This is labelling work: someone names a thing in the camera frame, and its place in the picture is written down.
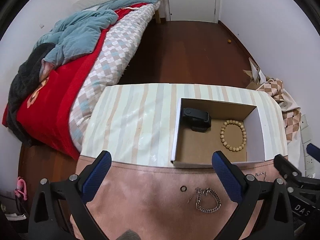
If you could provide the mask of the black smart band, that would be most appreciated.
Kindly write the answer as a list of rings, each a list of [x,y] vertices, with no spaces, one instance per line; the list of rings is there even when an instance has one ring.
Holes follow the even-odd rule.
[[[195,108],[182,109],[182,120],[192,131],[206,132],[211,128],[211,116],[207,111]]]

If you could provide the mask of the white power strip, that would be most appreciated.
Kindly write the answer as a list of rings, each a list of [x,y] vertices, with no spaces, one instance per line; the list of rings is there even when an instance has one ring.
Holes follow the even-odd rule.
[[[310,154],[307,153],[306,150],[308,144],[312,143],[312,135],[305,114],[302,115],[300,133],[303,147],[304,175],[308,178],[316,178],[316,161]]]

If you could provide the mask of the brown checkered cloth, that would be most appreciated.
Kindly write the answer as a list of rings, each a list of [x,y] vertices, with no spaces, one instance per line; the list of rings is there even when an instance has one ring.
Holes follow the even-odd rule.
[[[286,140],[287,142],[292,141],[300,128],[302,114],[293,97],[285,90],[283,81],[268,79],[257,90],[266,92],[280,106]]]

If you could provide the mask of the pink slipper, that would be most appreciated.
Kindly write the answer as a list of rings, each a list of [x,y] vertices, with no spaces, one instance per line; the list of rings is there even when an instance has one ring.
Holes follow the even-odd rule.
[[[14,190],[14,194],[17,198],[22,198],[24,201],[27,200],[27,185],[22,177],[17,178],[17,185]]]

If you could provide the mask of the white cardboard box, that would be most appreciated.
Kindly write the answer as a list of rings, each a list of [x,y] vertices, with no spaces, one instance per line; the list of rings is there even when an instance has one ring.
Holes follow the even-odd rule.
[[[192,131],[182,120],[182,109],[195,108],[211,116],[206,132]],[[263,127],[257,106],[182,98],[177,118],[171,163],[175,167],[210,167],[212,155],[222,151],[233,164],[248,166],[265,161]]]

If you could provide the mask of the pink and striped table cloth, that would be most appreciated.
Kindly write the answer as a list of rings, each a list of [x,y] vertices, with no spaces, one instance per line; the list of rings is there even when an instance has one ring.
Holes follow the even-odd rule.
[[[257,106],[263,127],[265,161],[241,166],[265,171],[273,181],[277,154],[287,155],[279,105],[265,92],[243,88],[142,84],[104,89],[82,143],[81,171],[107,150],[113,164],[88,209],[110,239],[133,230],[141,239],[214,239],[236,204],[210,167],[181,168],[171,163],[182,98]]]

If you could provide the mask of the torn cardboard pieces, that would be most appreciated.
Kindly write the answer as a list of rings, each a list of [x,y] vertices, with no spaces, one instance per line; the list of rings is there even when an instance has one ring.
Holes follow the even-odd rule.
[[[248,60],[251,69],[243,70],[243,72],[250,78],[250,82],[247,85],[246,89],[257,90],[267,82],[267,77],[251,57]]]

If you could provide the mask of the red blanket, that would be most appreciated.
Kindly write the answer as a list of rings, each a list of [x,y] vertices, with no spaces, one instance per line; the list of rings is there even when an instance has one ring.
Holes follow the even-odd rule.
[[[133,9],[136,10],[145,4],[147,3],[133,4],[122,9],[134,6]],[[69,131],[69,115],[73,102],[102,49],[106,33],[112,26],[101,31],[92,53],[56,68],[48,64],[41,66],[39,86],[24,100],[17,112],[17,121],[37,140],[32,146],[45,144],[73,159],[79,158],[80,152],[73,145]],[[8,102],[2,117],[2,124],[6,128],[7,107]]]

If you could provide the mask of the black fuzzy blanket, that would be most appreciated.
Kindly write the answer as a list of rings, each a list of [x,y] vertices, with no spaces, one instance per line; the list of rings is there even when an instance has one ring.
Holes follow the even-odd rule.
[[[7,127],[24,144],[32,146],[37,140],[32,138],[17,121],[17,112],[24,100],[39,86],[41,60],[55,47],[54,43],[43,43],[37,46],[27,61],[20,65],[14,77],[8,95]]]

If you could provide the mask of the blue quilted comforter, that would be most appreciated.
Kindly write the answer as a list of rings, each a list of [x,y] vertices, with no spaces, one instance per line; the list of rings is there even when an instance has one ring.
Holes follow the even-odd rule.
[[[138,3],[155,4],[159,0],[114,0],[99,5],[97,10],[83,10],[56,22],[52,30],[41,36],[35,48],[52,43],[53,48],[41,59],[42,65],[56,68],[86,54],[90,54],[101,31],[120,19],[116,10]]]

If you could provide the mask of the white door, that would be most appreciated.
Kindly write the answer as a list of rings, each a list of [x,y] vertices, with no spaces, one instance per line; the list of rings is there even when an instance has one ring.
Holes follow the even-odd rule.
[[[166,0],[167,20],[217,23],[220,0]]]

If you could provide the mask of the checkered bed sheet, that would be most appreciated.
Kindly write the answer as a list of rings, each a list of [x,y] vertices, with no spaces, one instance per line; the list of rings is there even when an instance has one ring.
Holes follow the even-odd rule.
[[[69,131],[78,152],[82,150],[89,119],[103,90],[119,82],[160,4],[157,1],[141,5],[136,10],[132,6],[117,12],[125,15],[120,16],[116,24],[107,31],[102,49],[71,107]]]

